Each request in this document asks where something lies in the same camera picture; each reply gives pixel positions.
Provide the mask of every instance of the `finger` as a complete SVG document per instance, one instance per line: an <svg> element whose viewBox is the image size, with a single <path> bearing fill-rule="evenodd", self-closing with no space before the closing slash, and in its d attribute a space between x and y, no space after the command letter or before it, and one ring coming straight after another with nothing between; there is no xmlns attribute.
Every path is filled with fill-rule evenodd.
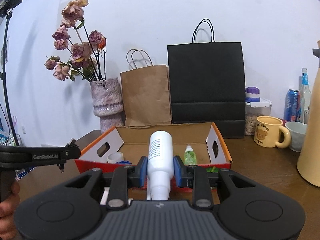
<svg viewBox="0 0 320 240"><path fill-rule="evenodd" d="M13 214L0 219L0 235L6 234L14 229Z"/></svg>
<svg viewBox="0 0 320 240"><path fill-rule="evenodd" d="M19 205L19 195L11 194L6 200L0 203L0 217L12 214Z"/></svg>
<svg viewBox="0 0 320 240"><path fill-rule="evenodd" d="M19 191L20 191L20 185L19 183L15 180L11 186L11 192L14 194L14 195L17 195L19 194Z"/></svg>

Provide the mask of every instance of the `mug handle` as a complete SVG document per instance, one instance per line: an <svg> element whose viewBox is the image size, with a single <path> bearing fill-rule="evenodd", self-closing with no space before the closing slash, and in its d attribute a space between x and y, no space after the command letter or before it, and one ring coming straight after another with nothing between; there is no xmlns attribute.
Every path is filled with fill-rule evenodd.
<svg viewBox="0 0 320 240"><path fill-rule="evenodd" d="M291 134L290 134L289 130L288 130L287 128L285 128L284 126L282 126L282 125L279 126L279 130L280 130L281 132L283 132L283 134L284 134L284 140L283 140L282 143L276 142L275 144L276 144L276 146L277 146L278 148L286 148L286 147L289 146L289 144L290 144L290 142L291 142Z"/></svg>

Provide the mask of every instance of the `bag handle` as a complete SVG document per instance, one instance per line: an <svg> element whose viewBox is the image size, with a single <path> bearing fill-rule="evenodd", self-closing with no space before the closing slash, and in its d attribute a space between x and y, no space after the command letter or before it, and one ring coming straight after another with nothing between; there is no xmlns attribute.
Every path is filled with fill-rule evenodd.
<svg viewBox="0 0 320 240"><path fill-rule="evenodd" d="M130 64L129 61L128 61L128 54L129 54L129 52L132 51L132 50L133 50L133 52L131 53L131 60L132 60L132 63L134 64L134 67L135 67L136 69L137 69L137 66L136 66L136 64L135 64L135 62L134 62L134 60L133 60L133 57L132 57L132 55L133 55L136 51L140 53L141 57L143 58L144 62L146 63L146 66L148 66L148 63L146 62L146 59L144 58L144 56L143 56L143 54L142 54L141 52L144 52L144 53L148 56L149 61L150 61L150 63L151 63L151 66L153 66L153 63L152 63L152 61L151 61L151 58L149 57L148 53L145 52L143 49L130 49L130 50L128 51L128 53L127 53L126 58L127 58L127 62L128 62L128 64L129 64L129 66L130 66L132 69L134 69L134 68L131 66L131 64Z"/></svg>
<svg viewBox="0 0 320 240"><path fill-rule="evenodd" d="M139 50L137 50L137 49L130 49L130 50L127 52L127 55L126 55L127 63L129 64L130 68L134 69L134 68L132 67L132 65L130 64L129 60L128 60L128 54L129 54L130 51L132 51L132 50L134 50L134 51L132 52L132 54L133 54L135 51L139 51ZM133 59L132 59L132 63L134 64L135 68L137 69L137 66L136 66L136 64L134 63Z"/></svg>
<svg viewBox="0 0 320 240"><path fill-rule="evenodd" d="M197 33L197 30L200 26L201 23L207 23L210 27L210 30L211 30L211 42L215 42L214 40L214 29L213 29L213 25L211 23L211 21L208 19L208 18L205 18L203 19L199 24L198 26L196 27L195 31L193 32L193 35L192 35L192 43L195 43L195 40L196 40L196 33Z"/></svg>

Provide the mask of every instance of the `brown paper bag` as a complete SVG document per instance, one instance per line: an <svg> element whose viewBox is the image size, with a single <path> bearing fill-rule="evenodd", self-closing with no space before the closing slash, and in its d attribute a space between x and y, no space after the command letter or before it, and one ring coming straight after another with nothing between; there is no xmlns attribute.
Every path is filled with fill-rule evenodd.
<svg viewBox="0 0 320 240"><path fill-rule="evenodd" d="M146 63L146 67L134 67L128 61L128 54L138 51ZM148 66L142 53L151 63ZM166 65L153 65L149 55L142 49L131 49L127 53L127 62L132 70L122 72L121 85L126 126L170 124L171 110L168 85L168 68Z"/></svg>

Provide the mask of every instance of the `cardboard box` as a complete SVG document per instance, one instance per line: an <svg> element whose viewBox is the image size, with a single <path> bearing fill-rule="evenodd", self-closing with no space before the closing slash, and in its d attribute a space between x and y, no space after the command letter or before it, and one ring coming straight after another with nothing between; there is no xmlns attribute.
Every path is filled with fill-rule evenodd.
<svg viewBox="0 0 320 240"><path fill-rule="evenodd" d="M198 165L205 168L231 167L230 153L214 123L113 127L81 151L76 165L80 172L95 167L101 168L103 172L113 172L120 164L106 162L108 155L117 151L122 152L124 159L135 165L141 156L148 156L150 136L158 130L171 134L173 155L179 155L182 160L186 146L191 145Z"/></svg>

